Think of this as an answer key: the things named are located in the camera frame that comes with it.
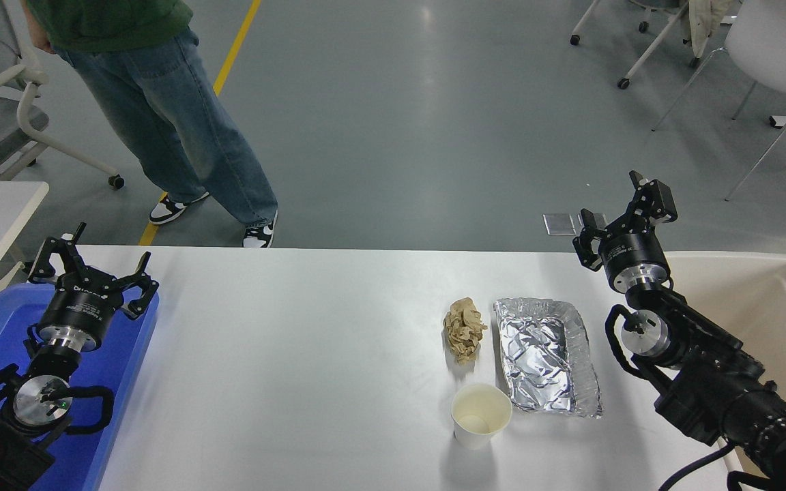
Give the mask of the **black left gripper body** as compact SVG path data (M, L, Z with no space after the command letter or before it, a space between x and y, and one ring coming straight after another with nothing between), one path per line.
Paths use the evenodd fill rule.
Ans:
M101 343L113 315L123 305L124 283L109 278L60 276L54 296L38 323L38 337L46 342L65 339L76 331L85 343Z

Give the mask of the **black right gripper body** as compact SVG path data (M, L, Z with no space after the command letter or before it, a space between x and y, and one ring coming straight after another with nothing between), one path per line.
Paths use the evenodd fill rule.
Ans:
M667 258L654 230L603 239L598 254L609 285L634 285L639 278L655 284L668 280Z

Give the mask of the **person's right hand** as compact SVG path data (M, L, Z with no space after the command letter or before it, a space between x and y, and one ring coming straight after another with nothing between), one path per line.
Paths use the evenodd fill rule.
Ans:
M38 23L27 22L27 25L31 43L42 52L56 54L46 31Z

